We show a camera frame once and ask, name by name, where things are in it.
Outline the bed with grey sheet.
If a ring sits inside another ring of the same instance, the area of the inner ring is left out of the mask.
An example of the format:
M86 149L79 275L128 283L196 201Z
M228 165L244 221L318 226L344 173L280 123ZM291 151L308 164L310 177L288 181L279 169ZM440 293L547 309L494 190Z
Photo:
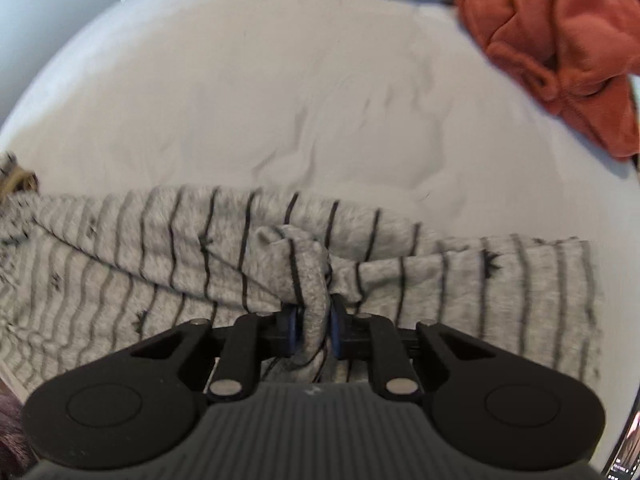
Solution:
M442 237L585 240L605 411L590 460L504 470L436 434L416 404L349 382L264 377L147 463L34 479L597 479L639 380L639 185L549 116L457 13L400 0L126 0L60 51L1 131L42 195L159 186L309 193Z

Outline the orange fleece blanket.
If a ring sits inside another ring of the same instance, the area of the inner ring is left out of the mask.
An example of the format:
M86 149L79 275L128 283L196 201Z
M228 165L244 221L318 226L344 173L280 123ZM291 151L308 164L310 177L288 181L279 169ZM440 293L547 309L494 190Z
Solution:
M454 0L489 61L625 160L639 151L639 0Z

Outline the grey striped pyjama garment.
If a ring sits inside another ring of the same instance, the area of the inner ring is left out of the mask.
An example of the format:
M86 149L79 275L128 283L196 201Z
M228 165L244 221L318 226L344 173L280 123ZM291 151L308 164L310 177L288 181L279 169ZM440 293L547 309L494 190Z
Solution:
M332 356L333 296L400 328L436 321L600 379L585 240L442 237L388 210L259 188L42 195L1 157L1 361L26 391L192 318L229 326L286 304L302 310L302 339L264 377L360 380L361 366Z

